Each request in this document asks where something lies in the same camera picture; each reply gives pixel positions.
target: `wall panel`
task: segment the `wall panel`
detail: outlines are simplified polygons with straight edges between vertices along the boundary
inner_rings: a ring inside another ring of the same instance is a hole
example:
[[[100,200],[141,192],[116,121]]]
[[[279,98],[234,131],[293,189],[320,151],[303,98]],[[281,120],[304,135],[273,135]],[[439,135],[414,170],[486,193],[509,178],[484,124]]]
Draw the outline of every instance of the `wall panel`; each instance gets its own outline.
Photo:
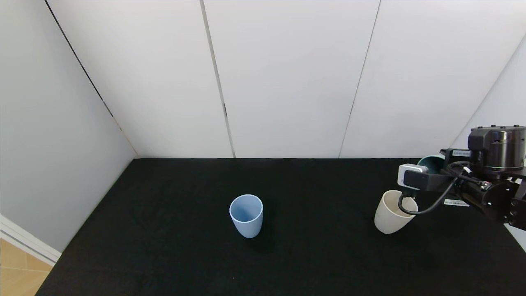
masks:
[[[526,33],[526,1],[383,0],[341,157],[449,147]]]
[[[143,157],[232,157],[198,0],[49,0]]]
[[[44,1],[0,3],[1,214],[62,252],[137,155]]]
[[[238,157],[338,157],[378,1],[205,0]]]

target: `gray wall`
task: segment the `gray wall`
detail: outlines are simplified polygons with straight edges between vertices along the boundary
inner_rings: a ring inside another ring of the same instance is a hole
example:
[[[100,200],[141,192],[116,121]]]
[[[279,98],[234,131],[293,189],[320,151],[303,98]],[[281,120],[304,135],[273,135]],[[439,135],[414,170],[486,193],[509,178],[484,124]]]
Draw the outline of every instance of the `gray wall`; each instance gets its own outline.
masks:
[[[526,125],[526,36],[451,147],[467,149],[470,129],[491,124]],[[526,251],[526,231],[508,229]]]
[[[0,3],[1,214],[63,251],[135,157],[44,1]]]

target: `panel seam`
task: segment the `panel seam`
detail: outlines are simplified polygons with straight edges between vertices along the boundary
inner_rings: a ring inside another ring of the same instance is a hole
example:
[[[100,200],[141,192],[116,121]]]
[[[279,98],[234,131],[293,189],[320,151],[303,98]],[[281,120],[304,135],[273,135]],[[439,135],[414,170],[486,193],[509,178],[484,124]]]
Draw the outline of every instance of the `panel seam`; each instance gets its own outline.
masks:
[[[73,54],[75,55],[75,58],[77,59],[78,64],[79,64],[80,67],[82,68],[82,71],[84,71],[84,74],[86,74],[86,77],[88,78],[89,82],[92,84],[93,89],[95,90],[95,92],[97,93],[98,97],[100,98],[100,100],[101,100],[102,103],[104,104],[104,107],[106,107],[106,110],[107,110],[108,113],[112,116],[113,121],[115,122],[115,124],[117,124],[117,127],[118,127],[118,128],[120,129],[120,131],[122,132],[122,134],[123,134],[124,138],[126,139],[126,141],[128,141],[128,144],[130,145],[131,149],[133,149],[133,151],[135,152],[135,155],[136,155],[136,156],[139,156],[139,153],[137,153],[137,150],[135,150],[135,147],[133,147],[132,143],[130,142],[130,140],[129,140],[128,137],[126,136],[126,133],[123,131],[122,127],[120,127],[119,123],[117,122],[117,120],[116,120],[115,117],[113,116],[113,113],[111,112],[111,110],[109,109],[108,105],[106,104],[106,102],[104,101],[104,99],[102,98],[102,96],[100,95],[100,92],[98,91],[97,87],[96,87],[95,84],[93,83],[91,77],[89,77],[88,72],[87,72],[86,69],[84,68],[84,65],[83,65],[82,62],[80,61],[80,58],[78,58],[77,53],[76,53],[75,50],[73,49],[73,46],[71,45],[71,42],[69,42],[69,39],[67,38],[66,33],[65,33],[64,30],[62,29],[60,23],[58,22],[58,19],[57,19],[57,17],[55,16],[55,13],[53,12],[53,10],[51,9],[51,6],[49,5],[48,1],[47,1],[47,0],[44,0],[44,2],[45,2],[46,5],[47,5],[47,9],[48,9],[49,12],[51,13],[51,16],[52,16],[53,19],[55,20],[55,23],[57,24],[58,28],[60,29],[60,32],[62,32],[62,36],[64,37],[64,39],[66,40],[67,44],[69,45],[69,49],[71,49],[71,51],[72,51]]]
[[[212,58],[212,64],[214,66],[214,73],[216,76],[217,89],[219,91],[219,98],[221,99],[221,105],[223,107],[223,115],[225,117],[225,124],[228,133],[228,141],[230,142],[230,149],[232,150],[232,157],[236,158],[236,152],[234,151],[234,142],[232,140],[232,132],[230,131],[230,123],[228,122],[227,106],[223,97],[223,88],[221,87],[221,80],[219,79],[219,70],[217,69],[216,54],[214,52],[214,46],[212,45],[212,36],[210,34],[210,27],[208,26],[208,17],[206,16],[205,1],[199,0],[201,5],[201,12],[203,14],[203,22],[205,23],[206,37],[208,39],[208,46],[210,47],[210,56]]]
[[[343,144],[345,143],[345,137],[347,136],[347,129],[349,128],[349,123],[351,121],[352,109],[355,106],[356,95],[358,94],[358,88],[360,87],[360,82],[361,82],[361,78],[362,78],[362,75],[363,75],[363,69],[365,68],[365,62],[367,60],[367,55],[369,54],[369,47],[371,46],[372,36],[373,36],[373,34],[375,32],[376,20],[378,19],[378,13],[380,12],[380,5],[381,4],[382,4],[382,0],[380,0],[378,2],[378,8],[376,10],[375,22],[372,24],[371,37],[369,37],[369,44],[367,44],[367,50],[365,51],[365,57],[363,58],[362,69],[361,69],[361,72],[360,72],[360,77],[358,78],[358,84],[356,85],[355,96],[352,99],[351,110],[349,111],[349,117],[347,118],[347,126],[345,127],[345,132],[343,133],[343,140],[341,141],[340,152],[338,153],[338,158],[341,157],[341,151],[343,150]]]

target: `light blue cup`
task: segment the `light blue cup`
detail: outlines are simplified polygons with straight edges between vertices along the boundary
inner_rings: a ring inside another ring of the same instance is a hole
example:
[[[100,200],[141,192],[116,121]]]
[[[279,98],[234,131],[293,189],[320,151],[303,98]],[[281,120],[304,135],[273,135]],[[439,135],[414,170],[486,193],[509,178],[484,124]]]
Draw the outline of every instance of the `light blue cup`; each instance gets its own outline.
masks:
[[[238,196],[230,204],[230,217],[242,236],[251,239],[258,235],[263,222],[263,203],[252,194]]]
[[[417,165],[427,166],[430,174],[440,174],[440,170],[444,167],[446,157],[442,154],[429,155],[422,157]]]

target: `label sticker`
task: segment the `label sticker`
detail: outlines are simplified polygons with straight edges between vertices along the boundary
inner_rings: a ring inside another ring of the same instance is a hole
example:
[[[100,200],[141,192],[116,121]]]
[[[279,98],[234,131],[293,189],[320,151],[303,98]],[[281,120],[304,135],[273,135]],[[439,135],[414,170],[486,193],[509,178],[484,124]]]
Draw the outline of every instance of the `label sticker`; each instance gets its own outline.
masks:
[[[453,156],[467,156],[469,157],[470,151],[469,150],[453,150]]]
[[[444,204],[448,204],[448,205],[458,205],[458,206],[469,206],[467,203],[461,201],[461,200],[448,200],[448,199],[445,199],[444,200]]]

